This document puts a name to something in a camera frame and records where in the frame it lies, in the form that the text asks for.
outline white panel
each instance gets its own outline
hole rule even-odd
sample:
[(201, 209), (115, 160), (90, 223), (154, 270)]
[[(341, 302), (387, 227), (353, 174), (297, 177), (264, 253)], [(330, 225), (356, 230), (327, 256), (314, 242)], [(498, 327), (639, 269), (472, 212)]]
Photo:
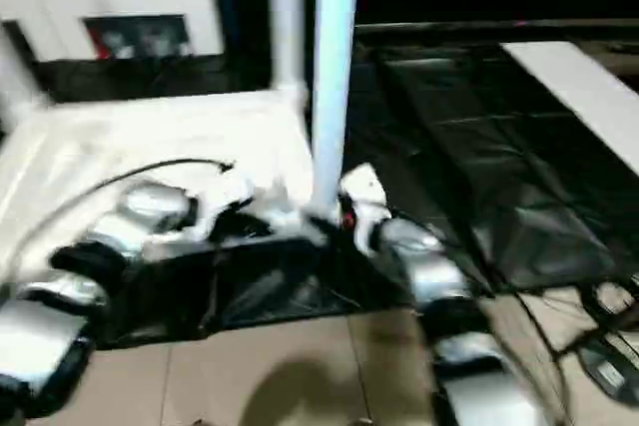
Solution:
[(503, 47), (639, 175), (637, 94), (567, 42)]
[(95, 59), (83, 18), (135, 15), (184, 15), (197, 55), (224, 51), (214, 0), (45, 0), (72, 59)]
[(64, 46), (39, 0), (0, 0), (0, 18), (18, 21), (38, 60), (47, 62), (65, 57)]

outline black cable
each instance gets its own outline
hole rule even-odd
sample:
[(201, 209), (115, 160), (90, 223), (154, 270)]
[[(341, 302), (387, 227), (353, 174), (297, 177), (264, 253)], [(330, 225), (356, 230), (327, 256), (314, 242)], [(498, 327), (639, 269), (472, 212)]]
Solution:
[(142, 174), (144, 172), (149, 172), (151, 170), (157, 170), (164, 167), (171, 167), (174, 165), (181, 165), (181, 164), (213, 165), (215, 167), (218, 167), (222, 174), (233, 168), (233, 165), (226, 164), (224, 162), (220, 162), (217, 160), (190, 159), (190, 158), (172, 159), (172, 160), (164, 160), (161, 162), (147, 164), (142, 167), (129, 170), (128, 172), (125, 172), (123, 174), (110, 177), (109, 179), (103, 180), (93, 185), (92, 187), (84, 190), (83, 192), (63, 202), (59, 207), (57, 207), (52, 212), (47, 214), (35, 226), (33, 226), (24, 236), (22, 236), (22, 238), (20, 239), (20, 241), (18, 241), (18, 244), (13, 250), (13, 254), (9, 258), (8, 266), (7, 266), (7, 269), (9, 271), (9, 274), (7, 275), (8, 280), (6, 281), (5, 285), (3, 285), (3, 287), (11, 284), (13, 279), (15, 278), (18, 268), (20, 267), (19, 261), (20, 261), (22, 252), (26, 249), (29, 243), (32, 242), (35, 238), (37, 238), (40, 234), (42, 234), (42, 232), (45, 231), (47, 228), (51, 227), (53, 223), (55, 223), (58, 219), (60, 219), (66, 213), (68, 213), (69, 211), (77, 207), (80, 203), (85, 201), (88, 197), (94, 195), (98, 191), (112, 184), (121, 182), (122, 180), (128, 179), (135, 175)]
[[(493, 337), (495, 338), (495, 342), (501, 348), (501, 350), (505, 353), (508, 361), (515, 367), (515, 369), (519, 370), (519, 373), (523, 375), (525, 378), (529, 379), (530, 387), (534, 394), (539, 398), (540, 401), (543, 402), (543, 406), (548, 408), (548, 410), (552, 410), (552, 405), (548, 402), (548, 397), (544, 394), (543, 389), (539, 386), (537, 381), (534, 381), (534, 376), (530, 369), (524, 364), (524, 362), (520, 359), (521, 355), (515, 353), (514, 349), (508, 344), (508, 342), (503, 338), (502, 335), (493, 331)], [(555, 424), (554, 426), (565, 426), (565, 421), (562, 421), (559, 424)]]
[(526, 316), (528, 316), (528, 319), (530, 320), (532, 325), (534, 326), (535, 331), (537, 332), (537, 336), (539, 336), (539, 339), (541, 339), (541, 342), (543, 343), (544, 348), (550, 355), (550, 361), (552, 362), (553, 368), (555, 369), (555, 372), (557, 373), (557, 378), (559, 379), (559, 389), (560, 389), (559, 401), (561, 402), (561, 405), (563, 406), (564, 413), (565, 413), (565, 418), (562, 421), (561, 426), (571, 424), (572, 423), (572, 397), (570, 394), (570, 386), (568, 385), (568, 379), (566, 378), (566, 372), (564, 371), (563, 366), (561, 364), (561, 356), (557, 354), (558, 352), (554, 348), (554, 346), (552, 346), (552, 343), (550, 342), (550, 338), (548, 338), (548, 334), (546, 333), (543, 326), (541, 326), (541, 324), (539, 323), (539, 320), (537, 319), (537, 317), (530, 310), (530, 307), (526, 304), (521, 294), (515, 292), (513, 293), (513, 295), (517, 299), (519, 304), (521, 305), (524, 312), (526, 313)]

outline cable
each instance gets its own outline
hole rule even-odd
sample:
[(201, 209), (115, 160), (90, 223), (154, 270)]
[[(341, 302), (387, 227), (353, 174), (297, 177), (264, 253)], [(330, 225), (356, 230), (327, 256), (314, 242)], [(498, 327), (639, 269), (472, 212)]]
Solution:
[(109, 179), (103, 180), (92, 187), (84, 190), (83, 192), (71, 197), (70, 199), (63, 202), (59, 207), (54, 209), (52, 212), (47, 214), (44, 218), (42, 218), (35, 226), (33, 226), (22, 238), (18, 241), (18, 244), (13, 250), (13, 254), (10, 256), (8, 261), (7, 269), (9, 274), (7, 275), (8, 280), (6, 280), (5, 284), (2, 285), (5, 288), (6, 294), (6, 285), (12, 283), (15, 278), (18, 268), (20, 267), (20, 257), (22, 256), (22, 252), (26, 249), (30, 242), (32, 242), (35, 238), (37, 238), (43, 231), (47, 228), (51, 227), (53, 223), (55, 223), (58, 219), (64, 216), (66, 213), (77, 207), (80, 203), (85, 201), (88, 197), (94, 195), (98, 191), (121, 182), (122, 180), (128, 179), (130, 177), (134, 177), (135, 175), (142, 174), (144, 172), (149, 172), (151, 170), (157, 170), (164, 167), (171, 167), (173, 165), (181, 165), (181, 164), (205, 164), (205, 165), (213, 165), (218, 167), (223, 174), (228, 170), (233, 168), (231, 164), (225, 164), (224, 162), (220, 162), (217, 160), (210, 159), (172, 159), (165, 160), (161, 162), (155, 162), (152, 164), (147, 164), (142, 167), (129, 170), (123, 174), (111, 177)]
[(561, 357), (557, 355), (557, 350), (552, 346), (550, 342), (550, 338), (548, 338), (548, 334), (543, 329), (543, 326), (539, 323), (539, 320), (534, 315), (534, 313), (530, 310), (530, 307), (526, 304), (523, 297), (519, 293), (513, 293), (514, 297), (517, 299), (522, 309), (528, 316), (528, 319), (534, 326), (539, 339), (544, 345), (544, 348), (550, 355), (550, 361), (552, 362), (553, 368), (557, 373), (557, 378), (559, 379), (559, 401), (561, 402), (562, 407), (564, 408), (564, 420), (562, 421), (562, 425), (568, 425), (572, 423), (572, 397), (570, 394), (570, 386), (568, 385), (568, 379), (566, 378), (566, 372), (561, 365)]
[(630, 344), (630, 341), (624, 338), (619, 331), (617, 331), (616, 336), (621, 340), (621, 342), (623, 342), (626, 345), (628, 349), (630, 349), (630, 351), (632, 351), (632, 354), (634, 354), (637, 357), (637, 359), (639, 359), (639, 351), (637, 350), (637, 347)]

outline beige floor tile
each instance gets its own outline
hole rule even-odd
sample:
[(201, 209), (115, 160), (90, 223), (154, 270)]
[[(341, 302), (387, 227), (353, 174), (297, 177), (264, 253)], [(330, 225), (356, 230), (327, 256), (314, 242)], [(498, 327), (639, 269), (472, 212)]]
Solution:
[(427, 357), (411, 313), (389, 311), (348, 321), (375, 424), (433, 424)]
[(170, 346), (93, 355), (76, 394), (57, 414), (34, 426), (158, 426)]
[(344, 318), (220, 333), (172, 351), (163, 426), (346, 426), (365, 416)]

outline wire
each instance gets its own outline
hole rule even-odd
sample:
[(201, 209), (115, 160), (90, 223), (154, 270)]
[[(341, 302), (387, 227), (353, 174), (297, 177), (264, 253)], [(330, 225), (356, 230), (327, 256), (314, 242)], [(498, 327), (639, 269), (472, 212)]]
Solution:
[(528, 306), (528, 304), (526, 304), (521, 294), (515, 292), (514, 297), (517, 299), (517, 301), (521, 305), (522, 309), (526, 313), (526, 316), (528, 316), (528, 319), (534, 326), (537, 332), (537, 335), (539, 336), (539, 339), (541, 339), (541, 342), (544, 345), (544, 348), (550, 355), (550, 361), (552, 362), (553, 368), (555, 369), (555, 372), (557, 373), (557, 378), (559, 379), (559, 401), (561, 402), (561, 405), (564, 408), (564, 416), (565, 416), (562, 423), (563, 425), (571, 424), (572, 423), (572, 395), (570, 392), (570, 386), (568, 385), (568, 379), (566, 378), (566, 372), (564, 371), (563, 366), (561, 365), (561, 357), (558, 356), (557, 350), (552, 346), (552, 343), (550, 342), (550, 338), (548, 338), (548, 334), (546, 333), (543, 326), (541, 326), (541, 324), (539, 323), (539, 320), (537, 319), (537, 317), (530, 310), (530, 307)]
[[(155, 69), (155, 75), (147, 85), (143, 96), (158, 97), (167, 95), (167, 76), (169, 74), (191, 73), (198, 68), (201, 63), (193, 56), (172, 56), (165, 59), (159, 59), (158, 68)], [(219, 74), (227, 68), (227, 59), (222, 57), (220, 65), (216, 65), (213, 69), (208, 69), (207, 74)]]
[(164, 160), (161, 162), (147, 164), (142, 167), (129, 170), (128, 172), (125, 172), (123, 174), (103, 180), (93, 185), (92, 187), (84, 190), (83, 192), (63, 202), (59, 207), (57, 207), (52, 212), (47, 214), (38, 223), (36, 223), (36, 225), (33, 226), (24, 236), (22, 236), (22, 238), (20, 239), (20, 241), (18, 241), (18, 244), (13, 250), (13, 254), (9, 258), (8, 266), (7, 266), (7, 269), (9, 271), (9, 274), (7, 275), (8, 280), (3, 285), (3, 288), (6, 287), (7, 284), (12, 283), (13, 279), (15, 278), (18, 272), (18, 268), (20, 267), (20, 258), (22, 256), (22, 252), (26, 249), (29, 243), (31, 243), (40, 234), (42, 234), (43, 231), (46, 231), (48, 228), (50, 228), (53, 223), (59, 220), (66, 213), (70, 212), (72, 209), (74, 209), (83, 201), (85, 201), (88, 197), (94, 195), (98, 191), (110, 185), (116, 184), (130, 177), (134, 177), (135, 175), (142, 174), (144, 172), (149, 172), (151, 170), (157, 170), (164, 167), (171, 167), (173, 165), (181, 165), (181, 164), (213, 165), (215, 167), (218, 167), (222, 174), (233, 168), (233, 165), (225, 164), (224, 162), (220, 162), (217, 160), (191, 159), (191, 158), (172, 159), (172, 160)]
[(518, 355), (515, 353), (514, 349), (510, 346), (510, 344), (508, 344), (508, 342), (503, 338), (502, 335), (497, 334), (496, 332), (493, 332), (493, 336), (495, 338), (497, 345), (505, 353), (505, 356), (508, 362), (512, 364), (516, 369), (518, 369), (520, 374), (522, 374), (524, 377), (529, 379), (530, 387), (532, 388), (533, 392), (537, 395), (539, 400), (543, 402), (544, 407), (551, 409), (551, 405), (548, 404), (547, 395), (544, 394), (543, 390), (539, 386), (539, 383), (533, 380), (534, 376), (532, 372), (530, 371), (530, 369), (521, 360), (520, 358), (521, 355)]
[(330, 294), (332, 294), (332, 295), (336, 296), (337, 298), (339, 298), (339, 299), (341, 299), (341, 300), (343, 300), (343, 301), (345, 301), (345, 302), (347, 302), (347, 303), (349, 303), (349, 304), (353, 305), (353, 306), (354, 306), (354, 307), (356, 307), (357, 309), (363, 309), (363, 308), (361, 307), (361, 305), (360, 305), (357, 301), (355, 301), (354, 299), (349, 298), (349, 297), (347, 297), (347, 296), (344, 296), (343, 294), (338, 293), (337, 291), (335, 291), (335, 290), (334, 290), (334, 289), (332, 289), (332, 288), (328, 288), (328, 287), (327, 287), (326, 289), (328, 290), (328, 292), (329, 292)]
[(630, 351), (632, 351), (632, 354), (634, 354), (637, 359), (639, 359), (639, 351), (637, 350), (637, 347), (630, 344), (630, 341), (624, 338), (623, 334), (621, 334), (619, 331), (617, 331), (615, 334), (626, 345), (626, 347), (630, 349)]

